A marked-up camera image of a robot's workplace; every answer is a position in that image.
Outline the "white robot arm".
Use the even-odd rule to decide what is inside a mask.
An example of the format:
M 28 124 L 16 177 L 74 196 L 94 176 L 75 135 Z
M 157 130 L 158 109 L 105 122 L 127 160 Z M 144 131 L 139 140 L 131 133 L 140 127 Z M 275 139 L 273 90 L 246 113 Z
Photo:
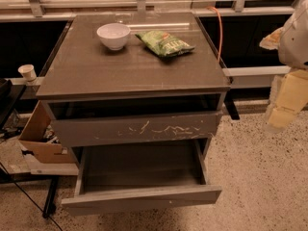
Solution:
M 265 114 L 265 130 L 279 133 L 308 104 L 308 1 L 304 0 L 284 26 L 263 38 L 259 46 L 276 50 L 279 61 L 290 68 L 283 77 L 274 77 Z

